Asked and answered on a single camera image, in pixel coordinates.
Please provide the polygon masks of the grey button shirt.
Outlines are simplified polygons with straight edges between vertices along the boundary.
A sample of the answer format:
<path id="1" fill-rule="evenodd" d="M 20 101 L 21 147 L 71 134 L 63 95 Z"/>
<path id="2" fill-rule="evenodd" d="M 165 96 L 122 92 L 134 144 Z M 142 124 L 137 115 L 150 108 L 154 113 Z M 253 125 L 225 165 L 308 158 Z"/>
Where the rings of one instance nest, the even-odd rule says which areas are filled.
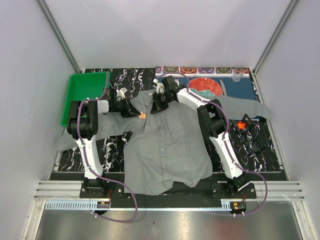
<path id="1" fill-rule="evenodd" d="M 172 102 L 165 111 L 151 114 L 152 91 L 132 99 L 146 117 L 122 117 L 110 112 L 98 117 L 98 140 L 132 132 L 124 147 L 125 192 L 159 195 L 175 182 L 194 187 L 213 174 L 210 156 L 201 134 L 197 113 Z"/>

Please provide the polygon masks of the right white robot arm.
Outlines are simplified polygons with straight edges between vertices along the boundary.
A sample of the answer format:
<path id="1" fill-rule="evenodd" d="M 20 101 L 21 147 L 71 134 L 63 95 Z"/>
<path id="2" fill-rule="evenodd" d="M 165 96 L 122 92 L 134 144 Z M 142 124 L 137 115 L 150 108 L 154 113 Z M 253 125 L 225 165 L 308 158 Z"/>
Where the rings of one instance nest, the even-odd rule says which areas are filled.
<path id="1" fill-rule="evenodd" d="M 196 111 L 200 131 L 205 142 L 211 142 L 222 162 L 227 178 L 227 192 L 239 198 L 249 185 L 245 170 L 240 166 L 229 138 L 229 120 L 218 100 L 201 97 L 186 85 L 178 85 L 173 76 L 162 80 L 154 79 L 156 92 L 152 94 L 151 114 L 166 110 L 169 103 L 176 101 Z"/>

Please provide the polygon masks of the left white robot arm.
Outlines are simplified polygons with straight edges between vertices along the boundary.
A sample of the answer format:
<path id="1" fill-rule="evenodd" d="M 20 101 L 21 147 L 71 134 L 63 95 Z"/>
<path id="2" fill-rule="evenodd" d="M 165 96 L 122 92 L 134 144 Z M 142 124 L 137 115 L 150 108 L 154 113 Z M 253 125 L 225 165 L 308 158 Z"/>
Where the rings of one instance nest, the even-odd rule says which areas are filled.
<path id="1" fill-rule="evenodd" d="M 111 194 L 107 181 L 102 179 L 104 170 L 96 144 L 99 115 L 120 113 L 123 118 L 138 117 L 140 112 L 131 104 L 126 92 L 126 88 L 105 88 L 98 98 L 70 103 L 66 129 L 78 145 L 84 165 L 81 198 L 104 198 Z"/>

